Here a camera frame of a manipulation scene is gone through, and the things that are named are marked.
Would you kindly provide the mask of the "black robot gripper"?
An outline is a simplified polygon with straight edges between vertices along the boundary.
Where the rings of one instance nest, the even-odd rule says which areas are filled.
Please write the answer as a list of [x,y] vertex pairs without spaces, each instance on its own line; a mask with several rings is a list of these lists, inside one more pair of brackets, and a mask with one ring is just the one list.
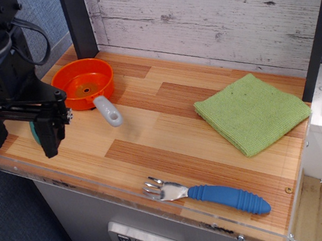
[[37,25],[14,25],[0,41],[0,149],[8,137],[4,120],[36,122],[41,147],[48,158],[58,154],[65,138],[63,120],[71,117],[65,106],[66,94],[40,81],[35,66],[43,65],[50,56],[47,46],[44,58],[33,61],[23,28],[43,34]]

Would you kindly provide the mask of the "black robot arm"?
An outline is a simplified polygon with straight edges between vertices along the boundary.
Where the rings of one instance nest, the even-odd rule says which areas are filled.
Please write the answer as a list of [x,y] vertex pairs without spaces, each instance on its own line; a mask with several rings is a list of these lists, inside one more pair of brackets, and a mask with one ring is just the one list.
[[48,85],[35,74],[47,62],[33,60],[23,30],[39,32],[39,26],[21,20],[17,0],[0,0],[0,149],[7,139],[6,120],[29,122],[47,157],[57,155],[65,138],[72,111],[64,91]]

